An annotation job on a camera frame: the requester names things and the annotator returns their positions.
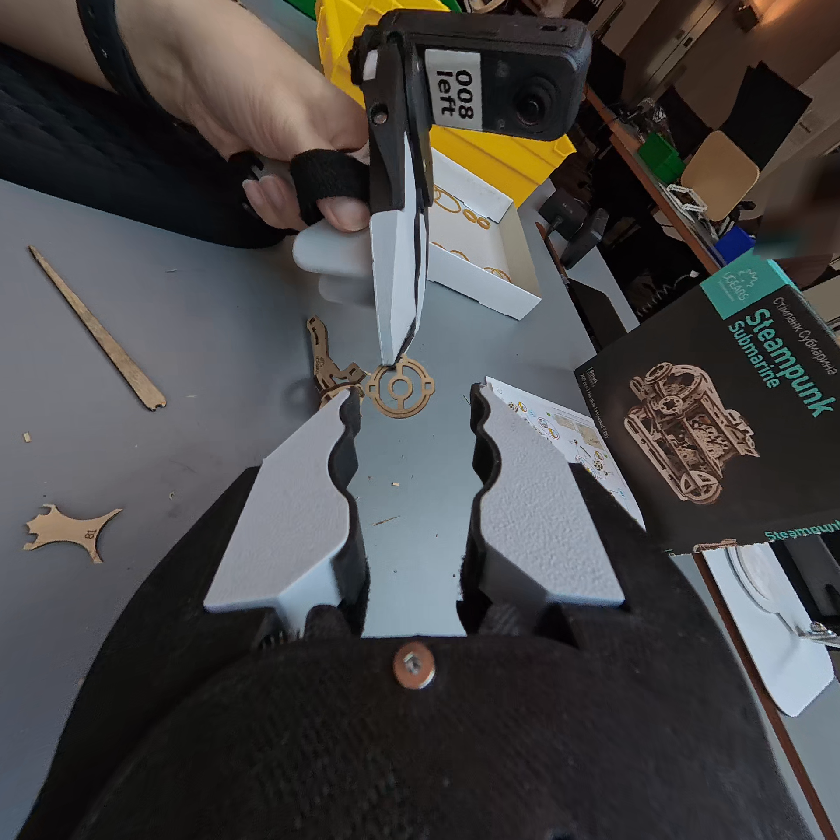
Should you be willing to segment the small green bin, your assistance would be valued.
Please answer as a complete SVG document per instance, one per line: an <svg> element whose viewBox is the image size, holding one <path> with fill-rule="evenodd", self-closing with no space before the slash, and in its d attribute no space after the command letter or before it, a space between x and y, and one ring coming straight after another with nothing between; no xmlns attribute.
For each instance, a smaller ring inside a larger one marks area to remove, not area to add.
<svg viewBox="0 0 840 840"><path fill-rule="evenodd" d="M659 133L647 136L639 147L637 156L655 178L666 185L678 182L686 168L677 149Z"/></svg>

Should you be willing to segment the black model kit box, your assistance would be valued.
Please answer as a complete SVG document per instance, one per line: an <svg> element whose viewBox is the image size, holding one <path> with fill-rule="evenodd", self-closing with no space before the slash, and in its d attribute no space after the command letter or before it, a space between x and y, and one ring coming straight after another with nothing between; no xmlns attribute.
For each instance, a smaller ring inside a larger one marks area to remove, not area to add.
<svg viewBox="0 0 840 840"><path fill-rule="evenodd" d="M839 530L838 344L747 254L584 362L587 409L672 554Z"/></svg>

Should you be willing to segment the white rounded plate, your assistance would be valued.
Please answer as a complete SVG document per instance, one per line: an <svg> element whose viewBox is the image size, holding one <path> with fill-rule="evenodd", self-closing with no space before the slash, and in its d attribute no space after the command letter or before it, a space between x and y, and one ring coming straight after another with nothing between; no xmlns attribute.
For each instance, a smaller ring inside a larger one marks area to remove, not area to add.
<svg viewBox="0 0 840 840"><path fill-rule="evenodd" d="M824 632L813 629L768 543L703 555L773 703L799 716L834 678Z"/></svg>

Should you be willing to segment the brown wooden desk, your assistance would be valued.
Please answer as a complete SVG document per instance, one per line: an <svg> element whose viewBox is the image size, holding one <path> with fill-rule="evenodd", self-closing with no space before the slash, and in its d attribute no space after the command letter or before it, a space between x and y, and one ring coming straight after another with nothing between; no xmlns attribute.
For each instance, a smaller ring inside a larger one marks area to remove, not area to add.
<svg viewBox="0 0 840 840"><path fill-rule="evenodd" d="M639 158L637 151L641 143L638 138L630 131L625 122L603 103L589 85L584 86L584 96L609 129L612 147L639 180L647 194L655 201L671 227L698 258L707 273L709 275L716 273L722 266L718 252L713 247L708 246L698 235L696 226L670 201L665 187Z"/></svg>

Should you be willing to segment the set of tan rubber bands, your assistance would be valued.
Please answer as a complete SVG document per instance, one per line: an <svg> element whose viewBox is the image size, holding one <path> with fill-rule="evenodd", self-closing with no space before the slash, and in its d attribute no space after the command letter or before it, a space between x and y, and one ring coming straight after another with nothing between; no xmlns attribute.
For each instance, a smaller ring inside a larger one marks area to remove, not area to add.
<svg viewBox="0 0 840 840"><path fill-rule="evenodd" d="M512 283L499 223L477 213L437 185L428 220L432 245Z"/></svg>

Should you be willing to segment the tan chair seat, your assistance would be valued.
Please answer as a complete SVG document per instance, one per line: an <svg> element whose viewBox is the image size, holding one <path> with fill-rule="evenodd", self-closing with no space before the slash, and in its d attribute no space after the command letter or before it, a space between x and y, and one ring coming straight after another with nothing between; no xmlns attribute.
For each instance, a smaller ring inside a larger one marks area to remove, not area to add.
<svg viewBox="0 0 840 840"><path fill-rule="evenodd" d="M759 178L760 168L724 132L714 130L691 157L679 183L707 206L711 222L720 222Z"/></svg>

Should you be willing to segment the small blue bin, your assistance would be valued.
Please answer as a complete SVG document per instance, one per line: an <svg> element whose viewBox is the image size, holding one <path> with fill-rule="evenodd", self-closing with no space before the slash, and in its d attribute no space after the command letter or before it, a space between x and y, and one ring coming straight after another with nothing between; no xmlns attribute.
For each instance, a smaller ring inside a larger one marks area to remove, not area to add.
<svg viewBox="0 0 840 840"><path fill-rule="evenodd" d="M750 252L755 246L755 237L738 225L733 225L726 234L714 244L721 266L726 266L735 259Z"/></svg>

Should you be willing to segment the long tapered wooden stick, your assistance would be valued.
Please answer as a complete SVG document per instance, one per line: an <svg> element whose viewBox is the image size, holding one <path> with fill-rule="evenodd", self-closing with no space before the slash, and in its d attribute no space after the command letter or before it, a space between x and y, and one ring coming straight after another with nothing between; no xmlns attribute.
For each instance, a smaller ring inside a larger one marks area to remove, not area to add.
<svg viewBox="0 0 840 840"><path fill-rule="evenodd" d="M113 338L111 333L104 328L85 303L53 269L46 258L33 245L28 245L28 252L52 285L58 290L59 294L65 299L71 310L75 312L77 318L90 333L90 336L95 340L101 351L105 353L112 366L121 375L144 407L152 412L165 407L166 398L161 390L141 370L122 345Z"/></svg>

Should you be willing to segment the yellow plastic bin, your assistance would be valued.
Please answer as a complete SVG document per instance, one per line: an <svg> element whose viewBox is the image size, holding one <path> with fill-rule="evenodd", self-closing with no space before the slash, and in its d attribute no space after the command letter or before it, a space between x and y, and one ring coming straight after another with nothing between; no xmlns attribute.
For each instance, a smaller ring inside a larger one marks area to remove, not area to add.
<svg viewBox="0 0 840 840"><path fill-rule="evenodd" d="M376 24L382 15L397 8L427 11L455 10L455 2L439 1L316 1L318 51L323 74L359 105L361 89L351 80L348 54L364 26ZM519 207L543 184L570 154L571 140L521 140L509 136L433 127L432 147L451 161L506 194Z"/></svg>

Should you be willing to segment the black power adapter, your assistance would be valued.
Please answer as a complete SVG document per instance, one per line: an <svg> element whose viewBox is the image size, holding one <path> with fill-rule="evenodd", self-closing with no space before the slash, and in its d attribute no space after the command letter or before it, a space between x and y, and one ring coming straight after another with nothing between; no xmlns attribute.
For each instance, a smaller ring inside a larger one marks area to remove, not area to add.
<svg viewBox="0 0 840 840"><path fill-rule="evenodd" d="M565 189L557 188L541 204L538 213L554 230L570 230L574 234L585 222L589 207Z"/></svg>

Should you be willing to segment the illustrated instruction booklet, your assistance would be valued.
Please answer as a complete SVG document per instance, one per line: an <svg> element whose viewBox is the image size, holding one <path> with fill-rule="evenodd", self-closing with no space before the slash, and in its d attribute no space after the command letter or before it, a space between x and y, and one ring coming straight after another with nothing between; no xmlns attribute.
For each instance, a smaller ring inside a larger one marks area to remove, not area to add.
<svg viewBox="0 0 840 840"><path fill-rule="evenodd" d="M584 467L646 529L642 512L617 462L588 415L532 395L487 376L486 385L538 434L548 439L567 461Z"/></svg>

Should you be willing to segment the wooden lever arm with hub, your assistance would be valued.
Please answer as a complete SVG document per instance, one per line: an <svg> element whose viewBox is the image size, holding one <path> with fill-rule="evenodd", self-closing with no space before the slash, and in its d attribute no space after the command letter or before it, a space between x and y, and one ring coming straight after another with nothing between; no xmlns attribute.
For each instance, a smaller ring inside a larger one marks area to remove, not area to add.
<svg viewBox="0 0 840 840"><path fill-rule="evenodd" d="M329 353L329 334L318 316L307 321L313 358L313 378L320 393L319 407L325 407L341 391L352 387L361 389L369 377L356 363L341 369Z"/></svg>

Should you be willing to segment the round wooden disc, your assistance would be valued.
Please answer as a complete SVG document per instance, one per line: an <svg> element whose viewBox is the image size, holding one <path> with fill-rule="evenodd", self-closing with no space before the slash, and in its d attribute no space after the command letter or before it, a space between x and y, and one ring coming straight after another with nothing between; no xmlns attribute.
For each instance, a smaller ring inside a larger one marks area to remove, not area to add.
<svg viewBox="0 0 840 840"><path fill-rule="evenodd" d="M435 380L415 360L404 356L381 365L364 383L364 395L383 415L407 419L423 411L435 393Z"/></svg>

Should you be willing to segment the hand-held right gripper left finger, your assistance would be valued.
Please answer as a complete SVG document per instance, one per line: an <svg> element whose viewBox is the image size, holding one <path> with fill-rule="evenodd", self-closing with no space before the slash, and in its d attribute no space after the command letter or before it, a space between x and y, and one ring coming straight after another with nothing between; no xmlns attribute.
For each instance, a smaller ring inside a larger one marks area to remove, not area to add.
<svg viewBox="0 0 840 840"><path fill-rule="evenodd" d="M352 387L263 460L206 593L208 612L307 614L364 601L368 566L350 494L360 429Z"/></svg>

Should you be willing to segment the person's left hand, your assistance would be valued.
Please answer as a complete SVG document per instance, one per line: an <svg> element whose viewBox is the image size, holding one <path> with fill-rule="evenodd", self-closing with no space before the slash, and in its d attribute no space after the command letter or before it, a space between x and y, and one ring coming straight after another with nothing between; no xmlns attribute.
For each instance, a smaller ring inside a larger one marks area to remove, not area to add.
<svg viewBox="0 0 840 840"><path fill-rule="evenodd" d="M119 1L120 34L146 90L228 159L274 164L300 153L359 156L368 140L356 101L257 16L228 1Z"/></svg>

